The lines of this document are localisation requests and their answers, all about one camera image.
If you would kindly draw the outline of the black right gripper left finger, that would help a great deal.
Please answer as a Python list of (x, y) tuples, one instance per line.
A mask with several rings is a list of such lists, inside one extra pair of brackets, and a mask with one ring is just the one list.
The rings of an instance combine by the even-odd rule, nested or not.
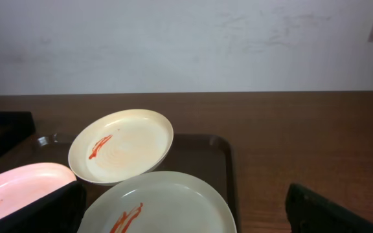
[(0, 219), (0, 233), (76, 233), (84, 216), (86, 190), (73, 181)]

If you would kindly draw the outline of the small black tray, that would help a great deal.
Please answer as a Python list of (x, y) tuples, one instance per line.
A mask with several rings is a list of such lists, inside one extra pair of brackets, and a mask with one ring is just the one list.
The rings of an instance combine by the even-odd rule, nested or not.
[(29, 111), (0, 111), (0, 157), (36, 132)]

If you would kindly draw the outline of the large brown serving tray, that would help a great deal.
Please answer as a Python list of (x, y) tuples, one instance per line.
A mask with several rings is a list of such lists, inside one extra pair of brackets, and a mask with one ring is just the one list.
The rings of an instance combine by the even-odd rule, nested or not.
[[(32, 135), (0, 156), (0, 173), (37, 162), (68, 165), (68, 152), (76, 135)], [(217, 135), (175, 134), (168, 155), (157, 171), (193, 175), (211, 185), (227, 202), (241, 231), (234, 171), (234, 153), (228, 141)]]

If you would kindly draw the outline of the pink plate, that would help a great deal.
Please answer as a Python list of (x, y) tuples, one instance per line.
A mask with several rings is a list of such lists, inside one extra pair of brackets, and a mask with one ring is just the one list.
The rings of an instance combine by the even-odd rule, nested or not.
[(66, 166), (41, 162), (0, 174), (0, 219), (76, 180)]

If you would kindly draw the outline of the pale green plate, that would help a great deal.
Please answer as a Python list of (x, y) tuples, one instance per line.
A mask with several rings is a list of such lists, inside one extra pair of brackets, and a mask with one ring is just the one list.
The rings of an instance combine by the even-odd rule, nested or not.
[(234, 233), (223, 197), (205, 181), (180, 172), (151, 172), (123, 181), (86, 211), (82, 232)]

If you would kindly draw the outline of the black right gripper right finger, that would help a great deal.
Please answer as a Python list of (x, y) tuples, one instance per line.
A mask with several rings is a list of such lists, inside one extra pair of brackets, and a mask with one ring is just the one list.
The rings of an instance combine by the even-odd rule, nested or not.
[(373, 223), (301, 184), (290, 184), (285, 206), (292, 233), (373, 233)]

